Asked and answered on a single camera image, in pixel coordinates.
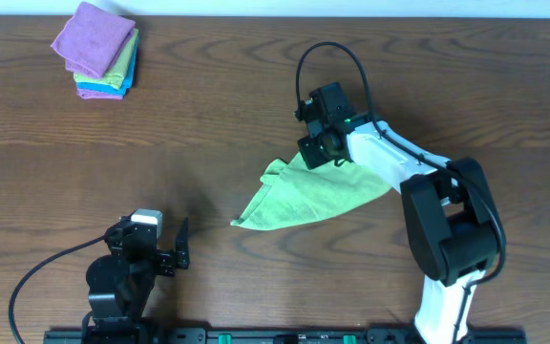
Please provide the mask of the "green microfiber cloth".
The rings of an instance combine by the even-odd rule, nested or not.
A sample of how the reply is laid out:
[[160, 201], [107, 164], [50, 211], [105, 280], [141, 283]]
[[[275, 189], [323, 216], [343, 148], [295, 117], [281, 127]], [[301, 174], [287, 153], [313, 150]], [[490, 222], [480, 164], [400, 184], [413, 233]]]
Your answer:
[[332, 161], [308, 169], [301, 155], [273, 161], [262, 186], [231, 225], [270, 231], [321, 222], [345, 214], [388, 193], [391, 186], [355, 163]]

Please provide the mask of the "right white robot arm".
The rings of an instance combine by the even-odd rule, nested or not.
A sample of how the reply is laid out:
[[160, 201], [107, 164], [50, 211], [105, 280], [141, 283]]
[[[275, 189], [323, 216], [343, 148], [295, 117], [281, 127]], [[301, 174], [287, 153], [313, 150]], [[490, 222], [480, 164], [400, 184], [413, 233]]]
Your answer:
[[306, 108], [300, 139], [307, 166], [345, 160], [367, 167], [400, 194], [415, 262], [425, 275], [407, 343], [504, 343], [508, 336], [471, 331], [476, 288], [497, 277], [506, 240], [484, 172], [471, 158], [452, 161], [392, 131], [372, 113]]

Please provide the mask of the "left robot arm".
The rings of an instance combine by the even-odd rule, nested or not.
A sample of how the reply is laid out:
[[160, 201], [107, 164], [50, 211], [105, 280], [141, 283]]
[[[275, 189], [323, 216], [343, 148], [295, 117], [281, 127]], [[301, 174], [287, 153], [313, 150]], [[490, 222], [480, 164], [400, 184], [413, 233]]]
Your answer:
[[97, 258], [86, 272], [94, 324], [82, 323], [83, 343], [167, 341], [163, 330], [142, 314], [157, 277], [173, 277], [178, 269], [189, 268], [189, 223], [182, 222], [172, 250], [158, 248], [159, 226], [160, 222], [148, 224], [126, 216], [106, 230], [110, 253]]

